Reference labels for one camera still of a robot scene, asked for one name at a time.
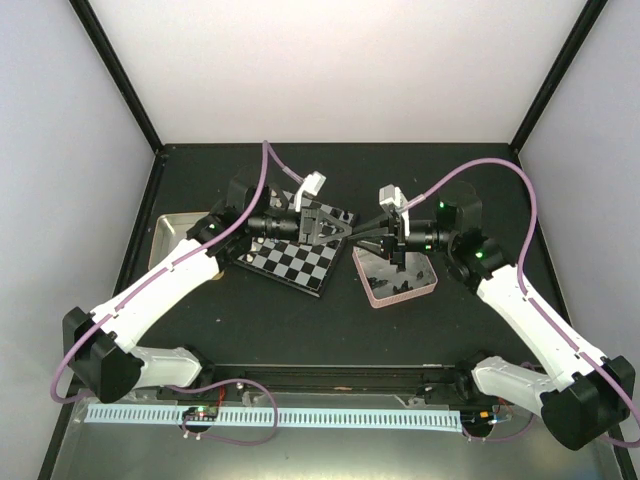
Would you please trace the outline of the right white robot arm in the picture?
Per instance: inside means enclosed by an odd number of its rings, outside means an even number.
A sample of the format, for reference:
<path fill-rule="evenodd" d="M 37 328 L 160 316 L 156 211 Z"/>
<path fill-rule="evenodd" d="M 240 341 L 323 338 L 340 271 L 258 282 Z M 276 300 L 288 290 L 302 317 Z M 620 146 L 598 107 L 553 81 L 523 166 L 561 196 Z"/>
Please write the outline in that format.
<path fill-rule="evenodd" d="M 491 307 L 539 361 L 536 372 L 499 356 L 454 379 L 457 396 L 476 403 L 500 397 L 543 421 L 564 447 L 579 450 L 626 420 L 636 372 L 578 334 L 517 270 L 505 250 L 482 232 L 482 202 L 466 182 L 443 187 L 432 220 L 412 220 L 394 185 L 379 191 L 383 212 L 358 227 L 358 247 L 397 267 L 409 254 L 441 254 L 450 274 Z"/>

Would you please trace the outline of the pink metal tin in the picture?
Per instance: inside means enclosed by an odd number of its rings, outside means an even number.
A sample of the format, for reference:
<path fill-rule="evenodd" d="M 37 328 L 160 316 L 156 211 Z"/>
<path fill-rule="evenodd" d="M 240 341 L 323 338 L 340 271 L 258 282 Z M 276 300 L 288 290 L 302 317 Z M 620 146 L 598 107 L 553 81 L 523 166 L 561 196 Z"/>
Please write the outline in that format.
<path fill-rule="evenodd" d="M 353 248 L 352 259 L 365 294 L 374 309 L 428 295 L 435 290 L 438 283 L 438 277 L 429 258 L 420 253 L 408 253 L 403 269 L 358 247 Z M 372 290 L 367 282 L 368 277 L 387 279 L 388 284 Z M 400 286 L 404 281 L 408 281 L 413 289 L 406 293 L 395 294 L 393 287 Z"/>

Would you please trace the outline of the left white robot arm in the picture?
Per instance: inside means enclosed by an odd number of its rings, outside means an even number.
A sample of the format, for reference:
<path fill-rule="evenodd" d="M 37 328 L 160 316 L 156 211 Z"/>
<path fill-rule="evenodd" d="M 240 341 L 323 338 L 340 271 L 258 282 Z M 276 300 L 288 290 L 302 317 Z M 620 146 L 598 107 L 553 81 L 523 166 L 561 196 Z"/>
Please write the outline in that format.
<path fill-rule="evenodd" d="M 259 239 L 284 249 L 286 266 L 270 250 L 255 254 L 261 269 L 311 289 L 321 287 L 355 216 L 315 201 L 325 178 L 307 175 L 289 195 L 260 175 L 256 184 L 236 176 L 225 199 L 199 218 L 185 238 L 138 281 L 85 312 L 62 320 L 63 364 L 103 403 L 135 389 L 178 387 L 193 399 L 214 388 L 213 372 L 191 347 L 142 347 L 140 339 L 169 310 L 203 283 L 250 255 Z"/>

